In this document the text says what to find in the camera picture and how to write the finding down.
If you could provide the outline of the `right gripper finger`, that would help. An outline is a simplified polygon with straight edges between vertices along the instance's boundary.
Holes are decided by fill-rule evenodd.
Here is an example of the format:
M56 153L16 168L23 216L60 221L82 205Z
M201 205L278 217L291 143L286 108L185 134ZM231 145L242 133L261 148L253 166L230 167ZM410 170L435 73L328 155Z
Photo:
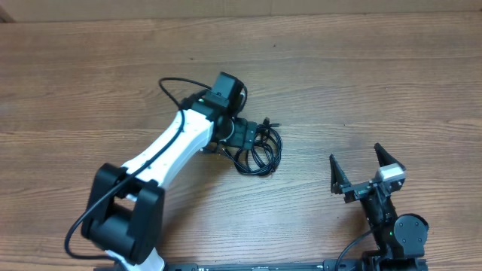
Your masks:
M331 167L331 192L341 194L343 189L349 187L351 183L333 154L330 155L329 161Z
M403 170L406 169L406 167L401 162L399 162L397 159L395 159L391 154L389 154L388 151L380 143L376 143L374 145L374 150L376 152L377 160L378 160L378 163L379 163L380 167L389 166L389 165L392 165L392 164L397 164Z

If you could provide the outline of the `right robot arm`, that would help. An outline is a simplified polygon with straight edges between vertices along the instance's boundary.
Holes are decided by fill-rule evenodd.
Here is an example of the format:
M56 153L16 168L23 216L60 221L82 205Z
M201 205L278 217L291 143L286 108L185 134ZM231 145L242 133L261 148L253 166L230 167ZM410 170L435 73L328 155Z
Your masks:
M392 194L402 189L406 167L376 143L379 169L364 183L351 184L332 154L331 192L343 194L346 203L359 201L367 218L369 231L349 243L335 260L325 260L334 270L427 270L423 258L429 224L420 215L398 215ZM347 252L367 236L373 236L377 248L365 251L359 259L346 259Z

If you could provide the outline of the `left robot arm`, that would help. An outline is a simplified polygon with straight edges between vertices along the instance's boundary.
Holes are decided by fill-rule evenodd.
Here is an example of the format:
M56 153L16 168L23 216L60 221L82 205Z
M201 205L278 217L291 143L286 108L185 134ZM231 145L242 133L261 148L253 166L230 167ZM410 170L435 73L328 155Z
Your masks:
M169 127L141 154L117 167L102 165L93 180L81 234L113 261L113 270L162 270L156 250L165 192L196 152L210 143L247 150L254 122L242 119L248 94L242 81L220 73L213 86L177 102Z

